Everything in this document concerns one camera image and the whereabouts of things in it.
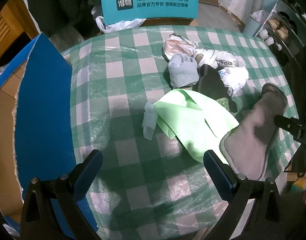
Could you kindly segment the dark hanging jacket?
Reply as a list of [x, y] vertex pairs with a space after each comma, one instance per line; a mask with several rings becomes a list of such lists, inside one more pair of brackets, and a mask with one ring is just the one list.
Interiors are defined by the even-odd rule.
[[92, 7], [99, 0], [28, 0], [28, 9], [48, 37], [74, 27], [84, 38], [97, 33]]

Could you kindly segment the shoe rack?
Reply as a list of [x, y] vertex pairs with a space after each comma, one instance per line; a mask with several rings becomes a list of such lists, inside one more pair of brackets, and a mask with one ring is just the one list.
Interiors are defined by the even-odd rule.
[[306, 46], [306, 13], [296, 0], [278, 0], [256, 36], [284, 66]]

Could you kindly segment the black sock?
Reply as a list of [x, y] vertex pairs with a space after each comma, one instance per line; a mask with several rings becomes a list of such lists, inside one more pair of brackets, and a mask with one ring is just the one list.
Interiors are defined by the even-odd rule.
[[224, 86], [219, 73], [209, 65], [202, 65], [198, 69], [199, 81], [193, 85], [193, 91], [199, 92], [213, 100], [226, 98], [228, 100], [229, 110], [237, 112], [237, 104], [228, 94], [228, 88]]

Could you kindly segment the white plastic bag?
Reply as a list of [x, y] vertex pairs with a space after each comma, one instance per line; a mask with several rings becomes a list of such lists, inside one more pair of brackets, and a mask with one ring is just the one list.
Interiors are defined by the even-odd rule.
[[98, 28], [104, 34], [140, 27], [145, 21], [146, 18], [136, 18], [130, 21], [120, 21], [114, 24], [105, 24], [104, 18], [102, 16], [97, 16], [95, 19]]

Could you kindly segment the light grey sock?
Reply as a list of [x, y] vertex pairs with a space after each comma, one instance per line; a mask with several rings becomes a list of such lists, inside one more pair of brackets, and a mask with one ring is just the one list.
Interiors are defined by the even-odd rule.
[[199, 81], [197, 62], [187, 54], [175, 54], [168, 63], [170, 84], [173, 89], [190, 87]]

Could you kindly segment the white crumpled cloth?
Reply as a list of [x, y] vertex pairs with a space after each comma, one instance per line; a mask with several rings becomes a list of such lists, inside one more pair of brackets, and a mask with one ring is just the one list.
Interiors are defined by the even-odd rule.
[[224, 86], [228, 88], [229, 96], [236, 96], [249, 78], [248, 71], [243, 67], [225, 67], [218, 71]]

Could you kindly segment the blue cardboard box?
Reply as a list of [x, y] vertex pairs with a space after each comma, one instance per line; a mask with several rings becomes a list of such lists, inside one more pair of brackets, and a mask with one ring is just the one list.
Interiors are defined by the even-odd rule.
[[77, 164], [70, 121], [71, 66], [46, 35], [0, 74], [0, 212], [21, 239], [75, 239], [55, 182]]

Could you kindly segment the grey fleece cloth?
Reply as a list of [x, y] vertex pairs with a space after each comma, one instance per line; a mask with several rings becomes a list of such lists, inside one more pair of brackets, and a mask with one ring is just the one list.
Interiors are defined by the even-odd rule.
[[261, 98], [242, 122], [220, 142], [220, 151], [236, 173], [260, 180], [268, 163], [267, 148], [277, 130], [274, 117], [283, 115], [287, 97], [273, 83], [262, 87]]

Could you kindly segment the light green cloth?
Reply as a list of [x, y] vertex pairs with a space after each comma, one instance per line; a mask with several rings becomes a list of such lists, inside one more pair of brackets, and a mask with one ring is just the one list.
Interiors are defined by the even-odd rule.
[[207, 150], [228, 164], [220, 141], [239, 125], [237, 119], [217, 101], [192, 90], [173, 89], [154, 103], [157, 124], [170, 138], [177, 138], [190, 156], [200, 163]]

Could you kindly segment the green glittery cloth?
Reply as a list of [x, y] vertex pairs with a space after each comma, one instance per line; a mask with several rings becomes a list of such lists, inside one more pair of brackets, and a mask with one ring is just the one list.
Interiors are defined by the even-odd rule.
[[222, 105], [227, 111], [230, 111], [229, 109], [229, 100], [227, 98], [219, 98], [216, 99], [216, 102]]

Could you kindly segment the teal printed box flap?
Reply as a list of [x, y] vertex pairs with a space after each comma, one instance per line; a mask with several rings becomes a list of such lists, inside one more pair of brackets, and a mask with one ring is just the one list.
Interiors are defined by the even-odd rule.
[[199, 0], [101, 0], [105, 24], [136, 18], [197, 18]]

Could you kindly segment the wooden louvered cabinet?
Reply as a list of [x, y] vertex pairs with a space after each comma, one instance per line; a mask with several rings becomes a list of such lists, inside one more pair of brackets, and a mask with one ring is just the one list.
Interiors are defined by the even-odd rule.
[[24, 0], [8, 0], [0, 12], [0, 57], [23, 33], [30, 39], [39, 35]]

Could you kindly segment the patterned white cloth bundle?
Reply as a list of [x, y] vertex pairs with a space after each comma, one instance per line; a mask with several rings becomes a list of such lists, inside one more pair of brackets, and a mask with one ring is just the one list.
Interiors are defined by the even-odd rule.
[[196, 42], [171, 34], [163, 44], [163, 55], [170, 60], [175, 54], [186, 54], [197, 62], [198, 68], [206, 64], [214, 69], [239, 67], [237, 58], [228, 51], [200, 48]]

